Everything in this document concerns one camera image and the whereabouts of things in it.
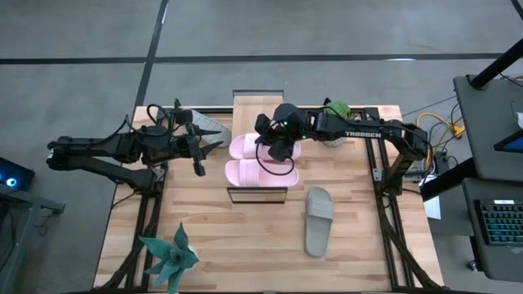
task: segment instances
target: teal plant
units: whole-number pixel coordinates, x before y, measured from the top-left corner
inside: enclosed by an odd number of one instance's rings
[[[169,294],[174,294],[180,286],[180,278],[184,270],[192,268],[197,262],[198,257],[189,249],[189,238],[183,230],[183,224],[174,235],[174,243],[170,244],[155,238],[143,238],[140,240],[147,246],[152,255],[161,261],[148,269],[146,274],[157,274],[154,287],[168,281]]]

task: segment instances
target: green object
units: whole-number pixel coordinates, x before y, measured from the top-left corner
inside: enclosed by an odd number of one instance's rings
[[[327,114],[341,115],[344,119],[351,117],[351,108],[343,101],[334,101],[325,106]]]
[[[169,294],[174,294],[180,287],[180,278],[184,270],[190,269],[197,262],[198,257],[189,249],[189,237],[183,230],[183,224],[174,235],[174,243],[169,244],[155,238],[143,238],[140,240],[147,246],[150,253],[158,257],[161,261],[146,270],[146,274],[157,274],[154,287],[168,281]]]

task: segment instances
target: pink slipper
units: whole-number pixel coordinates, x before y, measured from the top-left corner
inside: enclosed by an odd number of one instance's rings
[[[291,163],[261,163],[271,172],[285,173]],[[297,184],[300,174],[294,168],[286,176],[274,176],[264,171],[256,159],[231,160],[226,164],[227,180],[236,187],[292,187]]]
[[[256,143],[254,141],[259,137],[257,133],[248,133],[245,135],[240,135],[235,137],[234,140],[230,143],[229,154],[234,159],[248,159],[256,158]],[[270,146],[260,145],[258,149],[258,157],[261,160],[274,160],[269,155]],[[293,150],[293,159],[296,159],[300,156],[302,152],[302,147],[299,143],[294,144]]]

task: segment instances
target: concrete floor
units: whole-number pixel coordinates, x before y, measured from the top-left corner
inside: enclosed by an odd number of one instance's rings
[[[0,58],[145,57],[160,0],[0,0]],[[523,34],[509,0],[171,0],[157,56],[495,53]],[[287,102],[399,105],[404,114],[451,97],[452,78],[492,60],[349,61],[153,67],[145,104],[231,105],[237,89],[284,90]],[[137,65],[0,65],[0,156],[36,171],[34,192],[67,203],[33,236],[16,293],[92,285],[114,184],[83,171],[51,171],[46,144],[60,135],[106,136],[131,114]],[[506,74],[523,73],[518,62]],[[448,117],[455,99],[430,111]],[[421,111],[404,117],[414,122]],[[435,121],[426,118],[422,127]],[[436,143],[443,128],[434,135]],[[467,138],[447,145],[459,161]],[[468,240],[434,235],[445,285],[520,292],[464,268]]]

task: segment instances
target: wooden tabletop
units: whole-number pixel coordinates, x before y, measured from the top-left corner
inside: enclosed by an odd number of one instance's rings
[[[276,95],[237,96],[234,119],[232,114],[209,117],[237,135],[253,131],[253,120],[259,113],[272,117],[272,111],[282,100]],[[401,119],[397,105],[375,107],[382,118]],[[133,123],[135,127],[152,123],[145,107],[137,108]],[[388,142],[387,152],[393,162],[397,151]],[[375,154],[379,165],[377,144]],[[335,148],[312,140],[302,141],[302,156],[296,161],[301,179],[289,190],[285,204],[233,204],[226,192],[224,166],[228,160],[227,148],[213,151],[203,162],[205,177],[193,173],[192,160],[169,162],[157,238],[172,242],[179,223],[183,222],[200,259],[192,272],[183,275],[180,291],[390,290],[363,139],[347,139],[343,146]],[[143,166],[136,163],[128,167]],[[323,258],[310,257],[304,251],[305,198],[314,186],[326,189],[334,201],[329,249]],[[131,192],[130,188],[119,186],[114,201]],[[409,250],[431,278],[443,284],[421,197],[404,193],[398,200]],[[139,205],[137,195],[111,212],[95,287],[106,282],[129,253]],[[138,283],[144,255],[142,252],[136,270]],[[397,252],[395,260],[399,279],[404,281]],[[166,290],[166,285],[154,290]]]

